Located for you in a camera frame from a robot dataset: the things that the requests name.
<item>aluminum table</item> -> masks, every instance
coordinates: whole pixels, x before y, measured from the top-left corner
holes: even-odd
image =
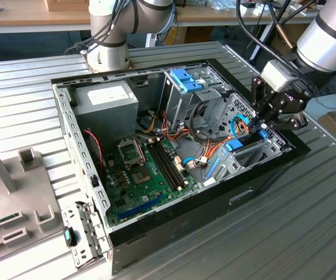
[[[248,88],[257,73],[217,42],[131,50],[135,65],[216,58]],[[59,206],[84,199],[50,79],[88,73],[79,55],[0,62],[1,158],[43,154]],[[336,140],[314,121],[312,151],[265,194],[114,276],[115,279],[336,279]],[[0,279],[111,279],[103,259],[77,271],[62,233],[0,260]]]

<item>yellow wire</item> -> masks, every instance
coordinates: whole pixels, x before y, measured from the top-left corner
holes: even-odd
[[[145,130],[144,133],[149,133],[154,129],[154,123],[155,123],[156,118],[157,118],[157,116],[154,115],[154,117],[152,118],[152,122],[151,122],[151,125],[150,125],[149,129]]]

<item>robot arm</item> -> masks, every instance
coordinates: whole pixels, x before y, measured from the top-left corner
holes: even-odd
[[[106,72],[129,66],[128,34],[167,32],[176,9],[173,0],[90,0],[89,12],[97,39],[86,52],[87,63],[93,72]],[[110,30],[104,28],[109,22]]]
[[[297,42],[296,52],[284,57],[317,88],[325,86],[336,74],[336,0],[329,0]],[[308,101],[316,96],[301,79],[278,60],[269,61],[261,76],[254,77],[251,105],[255,117],[250,130],[267,124],[276,130],[298,130],[306,125],[302,114]],[[287,121],[280,114],[295,113]]]

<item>wooden tabletop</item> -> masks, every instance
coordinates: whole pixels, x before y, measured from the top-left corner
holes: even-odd
[[[0,26],[84,25],[90,23],[88,11],[49,12],[44,0],[0,0]],[[236,20],[235,10],[218,11],[211,7],[177,7],[178,22],[227,22]],[[294,20],[305,18],[296,16]],[[246,16],[247,22],[257,22],[258,16]]]

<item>workbench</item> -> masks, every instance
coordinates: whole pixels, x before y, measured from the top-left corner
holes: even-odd
[[[49,12],[44,0],[0,0],[0,8],[5,8],[5,11],[0,12],[0,33],[90,30],[88,11]],[[310,23],[313,18],[299,14],[288,23],[306,24]],[[248,25],[254,25],[258,20],[259,16],[255,15],[244,17],[244,22]],[[177,21],[178,27],[238,25],[234,9],[218,11],[208,6],[177,7]],[[271,23],[272,19],[269,15],[262,16],[260,24],[270,25]],[[156,37],[148,34],[146,47],[153,47],[155,41]]]
[[[216,58],[250,88],[257,71],[217,42],[130,51],[138,67]],[[85,199],[74,175],[50,79],[89,73],[80,55],[0,62],[1,158],[43,154],[60,208]],[[336,140],[309,118],[312,150],[265,194],[128,267],[114,279],[336,279]],[[0,279],[111,279],[102,258],[76,271],[61,232],[0,260]]]

